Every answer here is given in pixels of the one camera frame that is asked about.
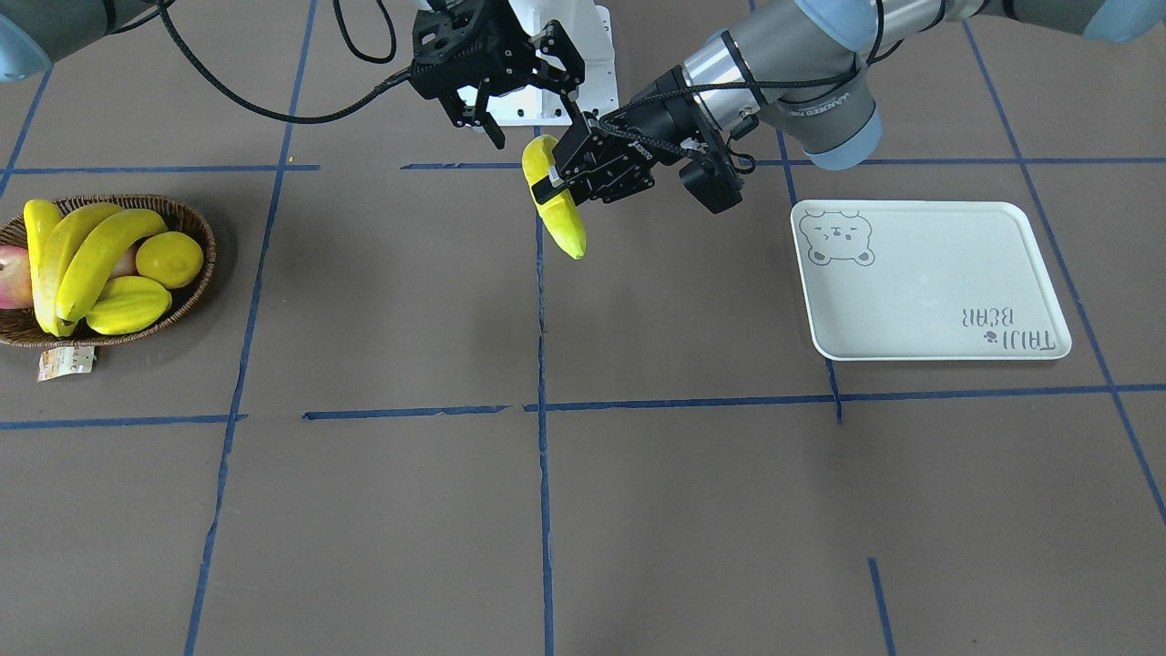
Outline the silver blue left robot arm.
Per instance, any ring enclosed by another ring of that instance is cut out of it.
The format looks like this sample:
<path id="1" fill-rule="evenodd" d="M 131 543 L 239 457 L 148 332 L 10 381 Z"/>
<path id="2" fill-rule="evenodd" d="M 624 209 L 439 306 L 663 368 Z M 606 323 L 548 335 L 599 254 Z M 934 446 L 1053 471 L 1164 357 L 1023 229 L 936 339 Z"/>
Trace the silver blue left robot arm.
<path id="1" fill-rule="evenodd" d="M 604 117 L 573 120 L 534 171 L 534 200 L 612 203 L 649 190 L 654 165 L 681 163 L 711 213 L 742 202 L 730 141 L 759 124 L 791 134 L 814 165 L 842 170 L 881 136 L 866 75 L 905 38 L 986 15 L 1126 42 L 1163 22 L 1161 1 L 771 1 L 712 35 L 682 64 Z"/>

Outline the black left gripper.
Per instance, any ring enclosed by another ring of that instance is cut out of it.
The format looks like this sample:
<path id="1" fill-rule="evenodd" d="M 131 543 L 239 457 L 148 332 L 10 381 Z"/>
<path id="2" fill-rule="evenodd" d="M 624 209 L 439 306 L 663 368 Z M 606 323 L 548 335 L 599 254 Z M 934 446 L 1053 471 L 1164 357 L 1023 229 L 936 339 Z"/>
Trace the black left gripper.
<path id="1" fill-rule="evenodd" d="M 582 205 L 613 203 L 652 190 L 656 158 L 637 137 L 617 136 L 600 128 L 596 115 L 577 117 L 554 147 L 554 168 L 532 183 L 536 205 L 549 204 L 562 192 Z"/>

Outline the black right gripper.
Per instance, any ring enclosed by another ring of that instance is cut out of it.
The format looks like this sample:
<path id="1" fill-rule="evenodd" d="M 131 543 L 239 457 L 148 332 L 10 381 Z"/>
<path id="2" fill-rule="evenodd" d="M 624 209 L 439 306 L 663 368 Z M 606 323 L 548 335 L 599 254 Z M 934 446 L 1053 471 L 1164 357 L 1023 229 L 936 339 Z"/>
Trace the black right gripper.
<path id="1" fill-rule="evenodd" d="M 534 86 L 557 96 L 571 124 L 580 118 L 586 62 L 562 24 L 545 24 L 532 43 L 508 1 L 437 1 L 416 12 L 412 40 L 410 86 L 441 98 L 455 128 L 482 132 L 496 149 L 506 137 L 489 111 L 491 96 Z M 462 99 L 463 87 L 475 87 L 475 103 Z"/>

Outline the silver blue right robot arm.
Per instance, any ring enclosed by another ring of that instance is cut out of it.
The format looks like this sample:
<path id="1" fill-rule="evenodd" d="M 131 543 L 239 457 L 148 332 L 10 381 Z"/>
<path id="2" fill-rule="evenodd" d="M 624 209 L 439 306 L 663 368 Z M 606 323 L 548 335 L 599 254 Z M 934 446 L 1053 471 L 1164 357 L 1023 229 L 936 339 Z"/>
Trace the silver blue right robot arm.
<path id="1" fill-rule="evenodd" d="M 490 112 L 492 98 L 541 89 L 566 101 L 568 117 L 580 115 L 578 91 L 586 82 L 586 61 L 578 45 L 557 20 L 529 33 L 508 1 L 421 1 L 410 33 L 408 66 L 375 84 L 349 107 L 319 117 L 264 108 L 229 89 L 180 36 L 170 8 L 168 1 L 5 1 L 3 82 L 45 72 L 99 40 L 159 20 L 210 86 L 238 107 L 281 124 L 333 124 L 403 84 L 424 100 L 436 100 L 451 125 L 478 128 L 496 147 L 503 147 L 505 137 Z"/>

